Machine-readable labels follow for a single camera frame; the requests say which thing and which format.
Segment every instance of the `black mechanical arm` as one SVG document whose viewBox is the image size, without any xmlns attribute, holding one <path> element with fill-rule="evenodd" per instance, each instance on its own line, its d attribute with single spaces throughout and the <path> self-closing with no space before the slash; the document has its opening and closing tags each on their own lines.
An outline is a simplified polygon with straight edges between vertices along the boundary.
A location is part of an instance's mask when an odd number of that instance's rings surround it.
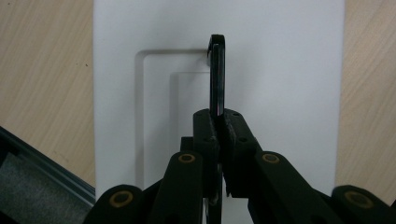
<svg viewBox="0 0 396 224">
<path fill-rule="evenodd" d="M 254 223 L 396 223 L 396 210 L 374 194 L 337 187 L 329 197 L 312 189 L 282 155 L 263 151 L 243 116 L 224 108 L 225 41 L 212 35 L 210 108 L 193 115 L 193 136 L 182 137 L 162 180 L 141 190 L 106 191 L 86 224 L 221 223 L 222 178 L 227 195 L 248 198 Z"/>
</svg>

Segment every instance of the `round bolt hole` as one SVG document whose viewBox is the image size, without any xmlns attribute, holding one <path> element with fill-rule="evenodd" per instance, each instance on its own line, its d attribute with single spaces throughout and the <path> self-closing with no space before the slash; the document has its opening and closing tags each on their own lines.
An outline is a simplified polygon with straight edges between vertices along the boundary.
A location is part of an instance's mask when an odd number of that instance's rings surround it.
<svg viewBox="0 0 396 224">
<path fill-rule="evenodd" d="M 121 190 L 111 195 L 109 202 L 111 206 L 120 208 L 128 205 L 133 199 L 134 195 L 131 191 Z"/>
<path fill-rule="evenodd" d="M 279 158 L 274 154 L 264 154 L 262 155 L 262 159 L 272 164 L 279 163 Z"/>
<path fill-rule="evenodd" d="M 178 157 L 178 160 L 183 163 L 190 163 L 195 161 L 195 157 L 191 154 L 183 154 Z"/>
<path fill-rule="evenodd" d="M 311 222 L 314 224 L 327 224 L 326 219 L 320 216 L 311 216 Z"/>
<path fill-rule="evenodd" d="M 165 224 L 177 224 L 180 222 L 180 218 L 177 214 L 171 214 L 165 218 Z"/>
<path fill-rule="evenodd" d="M 238 138 L 239 142 L 247 142 L 248 139 L 246 137 L 239 137 Z"/>
<path fill-rule="evenodd" d="M 369 199 L 367 196 L 357 191 L 354 190 L 347 191 L 344 194 L 344 196 L 350 203 L 353 203 L 360 208 L 367 209 L 367 208 L 372 208 L 374 206 L 373 201 L 371 201 L 371 199 Z"/>
</svg>

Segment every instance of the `brass screw insert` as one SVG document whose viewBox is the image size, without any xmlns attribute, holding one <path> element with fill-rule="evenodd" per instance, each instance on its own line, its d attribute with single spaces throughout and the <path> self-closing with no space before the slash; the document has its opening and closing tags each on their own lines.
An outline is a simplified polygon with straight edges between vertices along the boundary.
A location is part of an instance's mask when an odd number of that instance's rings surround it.
<svg viewBox="0 0 396 224">
<path fill-rule="evenodd" d="M 280 162 L 280 159 L 274 154 L 264 154 L 262 155 L 262 159 L 272 164 L 277 164 Z"/>
<path fill-rule="evenodd" d="M 191 154 L 183 154 L 178 157 L 178 160 L 183 163 L 190 163 L 195 161 L 195 157 Z"/>
<path fill-rule="evenodd" d="M 121 190 L 111 195 L 109 202 L 111 206 L 115 208 L 121 208 L 123 206 L 128 205 L 133 199 L 134 199 L 134 195 L 132 194 L 131 191 Z"/>
<path fill-rule="evenodd" d="M 374 206 L 374 203 L 371 201 L 371 199 L 357 191 L 347 191 L 344 196 L 350 203 L 353 203 L 360 208 L 368 209 Z"/>
</svg>

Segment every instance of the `white backdrop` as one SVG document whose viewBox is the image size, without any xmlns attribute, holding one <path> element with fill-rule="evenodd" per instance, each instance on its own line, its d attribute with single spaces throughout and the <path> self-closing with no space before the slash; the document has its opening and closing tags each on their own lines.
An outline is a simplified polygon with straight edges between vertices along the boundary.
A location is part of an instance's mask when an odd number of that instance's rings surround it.
<svg viewBox="0 0 396 224">
<path fill-rule="evenodd" d="M 160 179 L 209 107 L 205 51 L 225 35 L 225 106 L 315 189 L 334 185 L 344 1 L 94 1 L 97 198 Z M 246 201 L 224 223 L 247 223 Z"/>
</svg>

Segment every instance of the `light wood panel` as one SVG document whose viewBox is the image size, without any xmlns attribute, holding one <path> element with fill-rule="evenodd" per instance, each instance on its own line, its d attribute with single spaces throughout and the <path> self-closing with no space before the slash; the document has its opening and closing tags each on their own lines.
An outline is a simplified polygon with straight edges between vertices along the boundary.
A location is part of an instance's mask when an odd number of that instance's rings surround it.
<svg viewBox="0 0 396 224">
<path fill-rule="evenodd" d="M 0 125 L 94 185 L 92 1 L 0 1 Z"/>
<path fill-rule="evenodd" d="M 396 1 L 346 0 L 337 185 L 396 199 Z"/>
<path fill-rule="evenodd" d="M 393 0 L 346 0 L 336 177 L 387 203 L 396 199 L 395 12 Z M 0 1 L 0 106 L 0 125 L 94 183 L 92 0 Z"/>
</svg>

